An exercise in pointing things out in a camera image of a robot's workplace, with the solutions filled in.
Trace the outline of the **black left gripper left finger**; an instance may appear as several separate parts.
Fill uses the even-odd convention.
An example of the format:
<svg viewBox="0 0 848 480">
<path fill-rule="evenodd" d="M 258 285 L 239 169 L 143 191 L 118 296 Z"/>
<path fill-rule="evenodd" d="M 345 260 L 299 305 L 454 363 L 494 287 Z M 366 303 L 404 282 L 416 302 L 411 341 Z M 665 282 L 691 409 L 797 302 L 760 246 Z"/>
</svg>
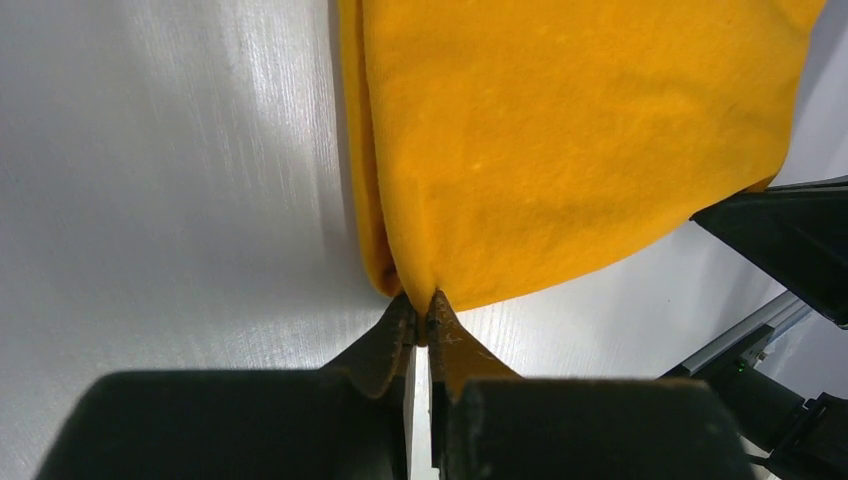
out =
<svg viewBox="0 0 848 480">
<path fill-rule="evenodd" d="M 102 376 L 80 397 L 40 479 L 405 479 L 405 370 L 416 314 L 378 322 L 308 370 Z"/>
</svg>

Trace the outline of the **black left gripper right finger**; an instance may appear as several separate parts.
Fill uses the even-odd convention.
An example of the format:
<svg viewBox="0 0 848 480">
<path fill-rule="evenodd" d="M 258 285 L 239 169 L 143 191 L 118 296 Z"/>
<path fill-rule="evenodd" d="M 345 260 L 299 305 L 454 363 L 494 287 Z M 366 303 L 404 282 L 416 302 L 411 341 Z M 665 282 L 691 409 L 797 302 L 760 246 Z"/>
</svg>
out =
<svg viewBox="0 0 848 480">
<path fill-rule="evenodd" d="M 528 379 L 436 291 L 426 314 L 443 479 L 750 479 L 732 416 L 688 378 Z"/>
</svg>

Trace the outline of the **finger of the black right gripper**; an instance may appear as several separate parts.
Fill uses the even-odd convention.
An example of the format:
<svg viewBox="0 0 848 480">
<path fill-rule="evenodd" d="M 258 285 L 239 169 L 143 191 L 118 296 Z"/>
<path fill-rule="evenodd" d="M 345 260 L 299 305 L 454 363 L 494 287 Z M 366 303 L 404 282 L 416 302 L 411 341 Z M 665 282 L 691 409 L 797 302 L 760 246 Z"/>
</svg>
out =
<svg viewBox="0 0 848 480">
<path fill-rule="evenodd" d="M 846 176 L 739 193 L 691 220 L 836 326 L 847 326 Z"/>
</svg>

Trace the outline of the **yellow t shirt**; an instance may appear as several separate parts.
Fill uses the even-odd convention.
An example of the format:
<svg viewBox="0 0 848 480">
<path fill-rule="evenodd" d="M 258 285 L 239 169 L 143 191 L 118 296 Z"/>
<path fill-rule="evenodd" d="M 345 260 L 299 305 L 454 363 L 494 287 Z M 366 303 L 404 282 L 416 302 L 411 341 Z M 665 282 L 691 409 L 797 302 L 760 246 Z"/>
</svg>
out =
<svg viewBox="0 0 848 480">
<path fill-rule="evenodd" d="M 781 169 L 821 1 L 342 1 L 365 271 L 419 312 L 602 269 Z"/>
</svg>

